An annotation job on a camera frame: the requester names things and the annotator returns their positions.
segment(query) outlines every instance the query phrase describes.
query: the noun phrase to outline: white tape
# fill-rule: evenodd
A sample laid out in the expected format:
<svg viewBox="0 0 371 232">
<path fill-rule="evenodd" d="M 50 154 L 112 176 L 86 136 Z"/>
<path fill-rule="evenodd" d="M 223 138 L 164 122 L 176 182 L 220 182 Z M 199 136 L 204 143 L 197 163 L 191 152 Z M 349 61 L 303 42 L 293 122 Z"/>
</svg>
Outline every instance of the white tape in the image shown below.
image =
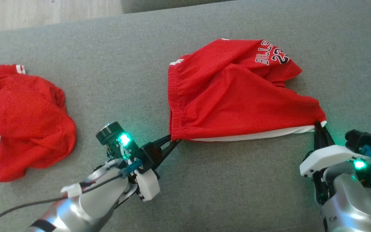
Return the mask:
<svg viewBox="0 0 371 232">
<path fill-rule="evenodd" d="M 79 183 L 70 186 L 65 186 L 61 189 L 61 193 L 67 192 L 68 198 L 76 197 L 82 194 L 82 188 Z"/>
</svg>

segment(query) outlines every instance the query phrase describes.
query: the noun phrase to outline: glowing led indicator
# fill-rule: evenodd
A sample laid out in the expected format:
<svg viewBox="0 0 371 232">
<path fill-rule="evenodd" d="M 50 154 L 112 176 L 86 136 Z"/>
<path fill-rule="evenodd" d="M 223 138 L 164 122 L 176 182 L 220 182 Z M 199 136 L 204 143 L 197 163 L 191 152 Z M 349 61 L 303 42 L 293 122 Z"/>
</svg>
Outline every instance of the glowing led indicator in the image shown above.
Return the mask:
<svg viewBox="0 0 371 232">
<path fill-rule="evenodd" d="M 362 169 L 366 166 L 365 162 L 360 160 L 355 160 L 355 168 L 356 169 Z"/>
<path fill-rule="evenodd" d="M 123 147 L 125 147 L 125 146 L 127 146 L 128 143 L 131 141 L 131 139 L 130 139 L 130 137 L 128 137 L 127 134 L 124 133 L 124 134 L 122 134 L 122 135 L 118 138 L 117 141 L 119 141 L 119 142 L 121 143 L 121 145 L 122 145 Z"/>
</svg>

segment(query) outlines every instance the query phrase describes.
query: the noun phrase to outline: red garment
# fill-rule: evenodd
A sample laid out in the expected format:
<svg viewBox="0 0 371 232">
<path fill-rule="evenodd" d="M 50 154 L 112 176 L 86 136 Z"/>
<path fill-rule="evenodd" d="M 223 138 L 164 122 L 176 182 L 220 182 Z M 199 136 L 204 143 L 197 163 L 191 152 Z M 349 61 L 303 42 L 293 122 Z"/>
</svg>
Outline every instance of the red garment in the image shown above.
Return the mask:
<svg viewBox="0 0 371 232">
<path fill-rule="evenodd" d="M 71 153 L 76 129 L 64 103 L 64 92 L 49 81 L 25 75 L 23 66 L 0 65 L 0 182 Z"/>
<path fill-rule="evenodd" d="M 285 88 L 301 72 L 264 40 L 218 39 L 180 57 L 168 69 L 171 139 L 269 138 L 325 124 L 317 100 Z"/>
</svg>

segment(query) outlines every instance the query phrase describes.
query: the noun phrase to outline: wire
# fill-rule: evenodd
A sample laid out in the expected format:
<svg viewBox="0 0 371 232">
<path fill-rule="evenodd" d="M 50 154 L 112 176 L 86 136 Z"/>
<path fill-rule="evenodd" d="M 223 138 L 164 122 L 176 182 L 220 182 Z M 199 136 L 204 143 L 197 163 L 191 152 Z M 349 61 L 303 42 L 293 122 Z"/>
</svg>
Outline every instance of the wire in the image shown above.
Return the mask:
<svg viewBox="0 0 371 232">
<path fill-rule="evenodd" d="M 111 182 L 111 181 L 113 181 L 115 179 L 118 179 L 120 177 L 122 177 L 122 174 L 118 174 L 118 175 L 114 176 L 113 178 L 110 178 L 110 179 L 108 179 L 108 180 L 106 180 L 104 182 L 101 182 L 101 183 L 99 183 L 98 185 L 96 185 L 96 186 L 94 186 L 92 188 L 86 189 L 86 190 L 82 191 L 82 194 L 87 193 L 87 192 L 90 192 L 90 191 L 93 191 L 94 189 L 99 188 L 99 187 L 105 185 L 106 183 L 109 183 L 109 182 Z M 57 197 L 57 198 L 43 200 L 43 201 L 35 201 L 35 202 L 31 202 L 31 203 L 22 204 L 22 205 L 19 205 L 19 206 L 10 208 L 9 210 L 4 211 L 3 213 L 0 213 L 0 217 L 6 215 L 8 213 L 11 213 L 12 211 L 21 209 L 21 208 L 35 206 L 35 205 L 39 205 L 39 204 L 46 204 L 46 203 L 51 203 L 51 202 L 56 202 L 56 201 L 61 201 L 61 200 L 65 200 L 67 198 L 68 198 L 67 196 L 63 196 L 63 197 Z"/>
</svg>

